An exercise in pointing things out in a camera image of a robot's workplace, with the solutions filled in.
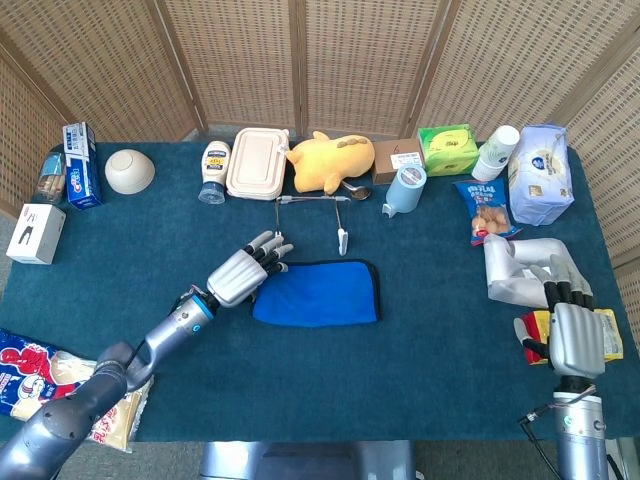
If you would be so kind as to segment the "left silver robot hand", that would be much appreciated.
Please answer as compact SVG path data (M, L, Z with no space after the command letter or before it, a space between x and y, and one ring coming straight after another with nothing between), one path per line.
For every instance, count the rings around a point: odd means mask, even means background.
M269 276L286 271L283 259L293 249L283 236L266 230L211 273L206 288L222 307L235 307Z

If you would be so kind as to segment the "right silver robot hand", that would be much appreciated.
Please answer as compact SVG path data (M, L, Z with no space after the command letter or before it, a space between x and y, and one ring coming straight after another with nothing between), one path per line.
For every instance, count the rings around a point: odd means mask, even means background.
M594 310L593 291L566 257L552 254L550 266L531 267L542 283L550 313L546 343L534 339L524 320L513 320L514 333L526 349L548 360L560 377L594 380L605 371L602 320Z

